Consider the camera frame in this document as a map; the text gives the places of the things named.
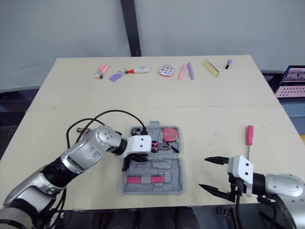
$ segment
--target purple marker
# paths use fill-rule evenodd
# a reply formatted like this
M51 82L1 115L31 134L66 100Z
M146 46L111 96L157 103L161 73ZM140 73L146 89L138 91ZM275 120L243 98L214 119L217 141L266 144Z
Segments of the purple marker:
M116 81L117 79L121 78L123 75L125 75L127 73L126 68L122 68L121 70L119 70L116 74L114 74L113 76L110 77L110 80L112 82Z
M225 67L226 69L229 68L229 66L232 64L232 59L230 58L228 61L227 61L227 66Z

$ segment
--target tool case compartment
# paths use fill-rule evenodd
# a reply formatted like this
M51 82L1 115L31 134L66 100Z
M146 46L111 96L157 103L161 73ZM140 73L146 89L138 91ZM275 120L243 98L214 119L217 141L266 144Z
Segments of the tool case compartment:
M181 151L181 135L176 126L160 126L159 122L150 122L146 127L148 135L159 144L166 143L163 140L163 129L173 128L178 132L178 138L169 142L173 149L159 150L157 153L148 153L149 161L131 161L130 166L124 172L123 194L181 194L183 192L182 160L178 157ZM141 127L132 127L132 134L140 134Z

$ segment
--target screwdriver shaft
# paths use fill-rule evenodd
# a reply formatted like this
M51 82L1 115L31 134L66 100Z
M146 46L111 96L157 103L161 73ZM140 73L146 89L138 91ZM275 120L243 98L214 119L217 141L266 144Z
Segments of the screwdriver shaft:
M250 160L250 145L248 145L247 159Z

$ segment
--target yellow sticky notes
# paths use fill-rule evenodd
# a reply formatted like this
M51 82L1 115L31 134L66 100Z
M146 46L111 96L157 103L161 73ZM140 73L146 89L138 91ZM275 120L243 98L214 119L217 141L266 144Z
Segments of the yellow sticky notes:
M214 76L217 77L219 74L219 71L210 63L207 59L203 61L203 65L209 70L209 72Z

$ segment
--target purple highlighter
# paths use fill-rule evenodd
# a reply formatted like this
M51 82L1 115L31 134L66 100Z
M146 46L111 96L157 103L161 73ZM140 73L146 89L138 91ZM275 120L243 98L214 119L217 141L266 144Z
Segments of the purple highlighter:
M187 64L187 67L188 67L188 69L189 69L190 78L191 78L192 80L194 80L194 79L195 79L195 75L194 75L194 71L193 71L192 64L189 62L189 63Z

